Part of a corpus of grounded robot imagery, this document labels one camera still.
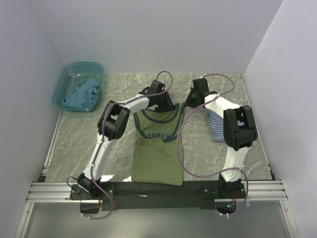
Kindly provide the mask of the blue white striped tank top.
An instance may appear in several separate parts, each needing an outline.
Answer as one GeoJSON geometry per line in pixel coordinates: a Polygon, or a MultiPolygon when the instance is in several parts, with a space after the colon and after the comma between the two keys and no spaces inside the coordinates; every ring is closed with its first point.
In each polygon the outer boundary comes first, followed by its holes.
{"type": "Polygon", "coordinates": [[[215,142],[224,142],[224,124],[223,118],[213,111],[206,113],[209,130],[212,133],[212,139],[215,142]]]}

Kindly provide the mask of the olive green tank top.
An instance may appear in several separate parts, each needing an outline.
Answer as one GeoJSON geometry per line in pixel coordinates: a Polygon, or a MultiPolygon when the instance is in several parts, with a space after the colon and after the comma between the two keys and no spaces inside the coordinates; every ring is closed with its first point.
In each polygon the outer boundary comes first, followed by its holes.
{"type": "Polygon", "coordinates": [[[183,121],[184,104],[175,104],[175,110],[157,113],[151,109],[133,115],[136,141],[132,164],[133,182],[160,183],[174,186],[183,184],[182,139],[176,143],[183,121]]]}

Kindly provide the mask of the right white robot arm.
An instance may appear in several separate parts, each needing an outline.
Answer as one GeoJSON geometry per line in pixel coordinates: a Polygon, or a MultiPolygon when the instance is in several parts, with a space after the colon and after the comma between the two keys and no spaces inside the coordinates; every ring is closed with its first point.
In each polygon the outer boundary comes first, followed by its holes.
{"type": "Polygon", "coordinates": [[[223,172],[218,179],[217,192],[221,197],[228,198],[240,191],[241,172],[247,152],[258,138],[258,132],[252,108],[240,106],[220,97],[217,92],[210,91],[206,78],[193,80],[193,87],[185,104],[196,108],[213,100],[204,107],[220,116],[223,121],[224,142],[227,145],[223,172]]]}

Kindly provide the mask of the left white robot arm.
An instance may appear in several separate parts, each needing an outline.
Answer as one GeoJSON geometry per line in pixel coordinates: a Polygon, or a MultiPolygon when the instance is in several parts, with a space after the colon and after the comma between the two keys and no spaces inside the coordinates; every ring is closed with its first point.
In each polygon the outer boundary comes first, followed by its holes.
{"type": "Polygon", "coordinates": [[[81,193],[87,199],[98,196],[97,184],[102,177],[102,169],[113,145],[124,135],[129,117],[154,105],[163,110],[174,109],[168,90],[164,83],[153,80],[149,87],[126,101],[108,102],[98,122],[97,143],[91,159],[77,179],[81,193]]]}

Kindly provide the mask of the blue tank top in basket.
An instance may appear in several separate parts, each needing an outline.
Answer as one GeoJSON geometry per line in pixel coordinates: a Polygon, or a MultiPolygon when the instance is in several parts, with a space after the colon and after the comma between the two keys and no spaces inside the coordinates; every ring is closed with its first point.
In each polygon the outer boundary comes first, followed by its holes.
{"type": "Polygon", "coordinates": [[[94,109],[99,95],[100,84],[95,79],[89,79],[68,98],[63,98],[62,107],[65,110],[90,112],[94,109]]]}

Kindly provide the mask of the teal plastic laundry basket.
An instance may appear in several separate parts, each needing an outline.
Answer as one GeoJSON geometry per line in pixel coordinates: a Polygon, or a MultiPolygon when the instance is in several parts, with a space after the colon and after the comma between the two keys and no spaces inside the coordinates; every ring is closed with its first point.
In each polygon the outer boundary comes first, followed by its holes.
{"type": "Polygon", "coordinates": [[[95,79],[100,84],[99,95],[97,97],[97,99],[99,99],[99,96],[101,94],[103,77],[104,67],[100,63],[91,61],[70,63],[64,68],[59,79],[53,97],[54,105],[62,110],[65,110],[62,107],[63,98],[68,98],[76,91],[77,87],[81,87],[86,81],[88,81],[91,78],[95,79]]]}

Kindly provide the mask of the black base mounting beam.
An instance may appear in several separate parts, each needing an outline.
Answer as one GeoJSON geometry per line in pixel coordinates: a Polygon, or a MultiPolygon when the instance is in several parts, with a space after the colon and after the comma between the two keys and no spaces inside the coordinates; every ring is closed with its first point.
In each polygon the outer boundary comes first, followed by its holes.
{"type": "Polygon", "coordinates": [[[185,181],[181,186],[138,182],[100,182],[106,191],[97,187],[87,192],[78,184],[72,185],[70,200],[80,202],[80,211],[89,212],[118,209],[201,208],[214,209],[217,199],[243,199],[246,189],[241,183],[229,189],[220,182],[185,181]]]}

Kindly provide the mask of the aluminium extrusion frame rail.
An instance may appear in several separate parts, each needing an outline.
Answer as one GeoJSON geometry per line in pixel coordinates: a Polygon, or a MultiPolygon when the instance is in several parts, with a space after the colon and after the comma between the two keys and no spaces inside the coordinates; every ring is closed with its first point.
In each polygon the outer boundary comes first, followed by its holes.
{"type": "Polygon", "coordinates": [[[96,145],[101,110],[62,112],[45,162],[44,182],[32,183],[18,227],[25,238],[297,238],[298,229],[283,183],[274,180],[262,141],[247,153],[244,171],[249,179],[248,203],[232,218],[215,211],[190,209],[133,209],[113,212],[91,221],[80,216],[77,201],[69,199],[66,178],[79,175],[96,145]]]}

